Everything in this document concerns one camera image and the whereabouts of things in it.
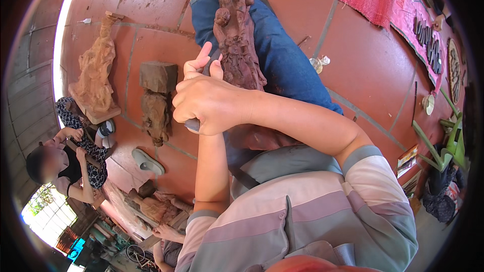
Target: patterned dress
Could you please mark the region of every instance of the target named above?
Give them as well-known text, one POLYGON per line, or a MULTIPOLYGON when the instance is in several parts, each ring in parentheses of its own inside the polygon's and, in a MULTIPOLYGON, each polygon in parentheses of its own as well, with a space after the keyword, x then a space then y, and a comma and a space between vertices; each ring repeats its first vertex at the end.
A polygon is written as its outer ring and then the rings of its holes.
MULTIPOLYGON (((64 126, 70 127, 73 129, 82 128, 81 120, 78 116, 74 116, 72 112, 66 109, 65 105, 67 102, 74 102, 74 98, 72 97, 62 97, 56 103, 56 112, 57 115, 60 117, 64 126)), ((94 167, 90 163, 88 163, 88 174, 89 174, 89 183, 94 189, 100 189, 104 182, 107 179, 107 169, 106 169, 106 148, 99 148, 93 144, 87 137, 86 133, 82 136, 82 141, 77 142, 73 138, 71 141, 74 142, 78 147, 82 147, 86 150, 87 154, 90 155, 94 160, 96 160, 101 169, 94 167)))

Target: hair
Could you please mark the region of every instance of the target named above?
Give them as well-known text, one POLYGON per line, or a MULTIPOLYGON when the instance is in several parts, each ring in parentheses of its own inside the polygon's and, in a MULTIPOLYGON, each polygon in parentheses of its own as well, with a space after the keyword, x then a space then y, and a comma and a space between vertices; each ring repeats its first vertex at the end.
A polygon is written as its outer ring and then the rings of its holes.
POLYGON ((42 165, 45 160, 45 149, 42 142, 39 142, 39 146, 32 150, 27 156, 27 173, 30 178, 37 184, 45 184, 42 179, 42 165))

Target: blue jeans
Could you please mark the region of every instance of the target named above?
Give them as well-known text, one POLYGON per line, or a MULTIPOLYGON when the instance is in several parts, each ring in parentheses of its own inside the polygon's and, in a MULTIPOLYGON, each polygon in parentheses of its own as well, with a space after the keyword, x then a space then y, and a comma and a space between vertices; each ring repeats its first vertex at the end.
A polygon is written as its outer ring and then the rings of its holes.
MULTIPOLYGON (((210 55, 218 48, 214 35, 215 12, 218 0, 190 0, 195 41, 199 46, 207 41, 213 45, 210 55)), ((343 114, 331 97, 309 59, 287 35, 277 17, 260 0, 255 0, 249 13, 254 21, 254 40, 259 66, 267 78, 264 90, 271 94, 304 101, 343 114)), ((234 149, 226 138, 227 162, 243 165, 261 151, 234 149)))

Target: wooden wall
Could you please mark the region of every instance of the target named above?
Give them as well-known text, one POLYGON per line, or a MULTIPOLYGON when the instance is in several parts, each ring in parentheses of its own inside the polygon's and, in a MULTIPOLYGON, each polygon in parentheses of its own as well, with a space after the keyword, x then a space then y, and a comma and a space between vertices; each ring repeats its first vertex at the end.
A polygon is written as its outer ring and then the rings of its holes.
POLYGON ((52 58, 63 1, 40 1, 16 49, 7 88, 7 111, 2 112, 12 191, 22 207, 39 188, 27 174, 25 158, 39 141, 45 142, 59 131, 52 58))

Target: person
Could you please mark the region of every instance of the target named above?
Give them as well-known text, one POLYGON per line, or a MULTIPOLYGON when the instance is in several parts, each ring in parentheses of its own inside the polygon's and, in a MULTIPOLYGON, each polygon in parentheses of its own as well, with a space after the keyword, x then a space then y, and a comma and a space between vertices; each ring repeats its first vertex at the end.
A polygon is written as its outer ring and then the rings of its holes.
POLYGON ((173 272, 185 242, 185 231, 178 232, 167 224, 161 224, 153 229, 153 235, 162 239, 153 246, 155 264, 161 272, 173 272))
POLYGON ((103 147, 103 139, 116 128, 112 119, 102 123, 97 130, 94 143, 89 140, 82 127, 82 117, 66 108, 76 107, 72 97, 62 97, 56 103, 56 112, 66 127, 56 136, 35 148, 27 156, 27 172, 38 184, 52 183, 59 193, 84 203, 94 203, 94 190, 100 189, 107 179, 106 158, 114 148, 103 147), (63 144, 73 139, 76 151, 63 144), (101 168, 86 161, 90 155, 101 168))
POLYGON ((380 150, 330 96, 304 53, 260 0, 249 13, 265 92, 197 73, 218 44, 218 0, 191 0, 195 40, 173 118, 197 118, 194 213, 175 271, 403 271, 418 244, 412 210, 380 150), (229 189, 223 132, 238 124, 281 131, 302 142, 241 166, 257 185, 229 189))

